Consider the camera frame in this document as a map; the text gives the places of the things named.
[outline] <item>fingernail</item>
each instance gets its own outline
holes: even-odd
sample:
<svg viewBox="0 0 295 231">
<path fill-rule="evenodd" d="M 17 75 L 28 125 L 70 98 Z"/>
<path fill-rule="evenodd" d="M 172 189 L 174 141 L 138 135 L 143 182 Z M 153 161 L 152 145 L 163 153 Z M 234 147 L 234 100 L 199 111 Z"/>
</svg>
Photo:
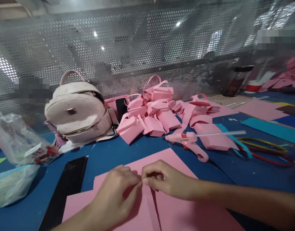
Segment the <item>fingernail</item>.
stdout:
<svg viewBox="0 0 295 231">
<path fill-rule="evenodd" d="M 142 180 L 142 183 L 143 183 L 144 185 L 148 185 L 148 179 L 147 179 L 147 178 L 144 178 L 144 179 Z"/>
</svg>

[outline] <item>blue tabletop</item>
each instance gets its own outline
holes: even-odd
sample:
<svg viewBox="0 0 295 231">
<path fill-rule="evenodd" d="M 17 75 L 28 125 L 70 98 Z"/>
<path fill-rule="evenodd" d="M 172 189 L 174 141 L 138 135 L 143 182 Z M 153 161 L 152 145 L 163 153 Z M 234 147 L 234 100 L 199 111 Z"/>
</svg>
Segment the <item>blue tabletop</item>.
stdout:
<svg viewBox="0 0 295 231">
<path fill-rule="evenodd" d="M 265 95 L 270 96 L 266 100 L 295 104 L 295 95 L 287 96 L 287 94 L 281 92 L 258 93 L 251 95 L 251 97 Z M 295 147 L 293 147 L 293 144 L 240 123 L 247 118 L 249 118 L 247 115 L 239 113 L 215 118 L 213 123 L 223 124 L 229 131 L 246 130 L 248 137 L 286 145 L 288 155 L 295 160 Z M 43 134 L 43 137 L 50 142 L 54 140 L 52 133 Z M 204 148 L 200 140 L 197 143 Z M 140 135 L 131 145 L 127 145 L 121 137 L 117 137 L 110 141 L 91 143 L 80 149 L 65 153 L 48 166 L 39 169 L 25 198 L 0 208 L 0 230 L 38 229 L 63 168 L 68 161 L 82 156 L 89 156 L 81 188 L 81 191 L 84 192 L 93 188 L 95 176 L 105 173 L 117 165 L 134 162 L 166 148 L 169 148 L 169 143 L 162 140 L 162 138 Z M 192 152 L 184 150 L 180 146 L 173 145 L 172 149 L 200 179 L 295 193 L 295 167 L 278 167 L 255 158 L 246 161 L 239 159 L 233 152 L 207 150 L 210 159 L 217 164 L 218 167 L 216 167 L 210 163 L 200 162 Z M 4 157 L 4 154 L 0 151 L 0 158 L 2 157 Z M 279 157 L 273 159 L 284 161 Z M 14 166 L 7 160 L 0 164 L 0 172 L 13 168 Z M 246 230 L 253 230 L 262 226 L 260 222 L 240 214 L 234 212 L 231 212 L 231 214 Z"/>
</svg>

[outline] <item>metal mesh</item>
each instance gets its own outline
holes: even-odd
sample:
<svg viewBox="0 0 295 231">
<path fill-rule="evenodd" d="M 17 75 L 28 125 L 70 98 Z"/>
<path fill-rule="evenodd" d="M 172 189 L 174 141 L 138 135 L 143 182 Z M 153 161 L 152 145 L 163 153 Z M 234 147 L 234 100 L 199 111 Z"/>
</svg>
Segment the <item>metal mesh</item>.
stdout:
<svg viewBox="0 0 295 231">
<path fill-rule="evenodd" d="M 154 74 L 169 81 L 174 99 L 220 93 L 230 68 L 252 55 L 256 30 L 279 29 L 278 18 L 284 25 L 294 11 L 287 1 L 182 1 L 1 21 L 0 111 L 46 132 L 44 104 L 16 103 L 15 79 L 48 79 L 51 98 L 69 69 L 105 99 L 141 93 Z M 106 83 L 99 65 L 112 66 Z"/>
</svg>

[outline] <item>black phone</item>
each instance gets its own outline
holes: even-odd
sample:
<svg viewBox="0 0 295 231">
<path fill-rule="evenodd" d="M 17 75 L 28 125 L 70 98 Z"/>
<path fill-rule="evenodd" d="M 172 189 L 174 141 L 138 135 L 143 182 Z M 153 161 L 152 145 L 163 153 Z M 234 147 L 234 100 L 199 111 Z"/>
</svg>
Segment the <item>black phone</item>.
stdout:
<svg viewBox="0 0 295 231">
<path fill-rule="evenodd" d="M 121 122 L 123 114 L 125 114 L 127 112 L 127 106 L 125 105 L 124 101 L 125 101 L 125 98 L 115 100 L 117 114 L 118 114 L 117 120 L 119 123 Z"/>
<path fill-rule="evenodd" d="M 86 163 L 87 157 L 66 163 L 38 231 L 49 231 L 62 223 L 67 196 L 81 192 Z"/>
</svg>

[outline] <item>pink backpack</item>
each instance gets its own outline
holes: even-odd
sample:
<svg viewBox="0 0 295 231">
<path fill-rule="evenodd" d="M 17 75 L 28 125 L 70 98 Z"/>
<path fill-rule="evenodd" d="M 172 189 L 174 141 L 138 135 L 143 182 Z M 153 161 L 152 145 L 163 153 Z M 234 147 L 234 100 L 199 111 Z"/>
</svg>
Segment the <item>pink backpack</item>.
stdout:
<svg viewBox="0 0 295 231">
<path fill-rule="evenodd" d="M 77 74 L 83 82 L 65 84 L 70 74 Z M 96 140 L 112 131 L 112 124 L 118 124 L 112 109 L 104 106 L 102 94 L 95 86 L 89 84 L 75 70 L 67 71 L 60 86 L 53 93 L 52 100 L 45 106 L 45 117 L 48 123 L 56 126 L 56 135 L 63 135 L 72 143 Z"/>
</svg>

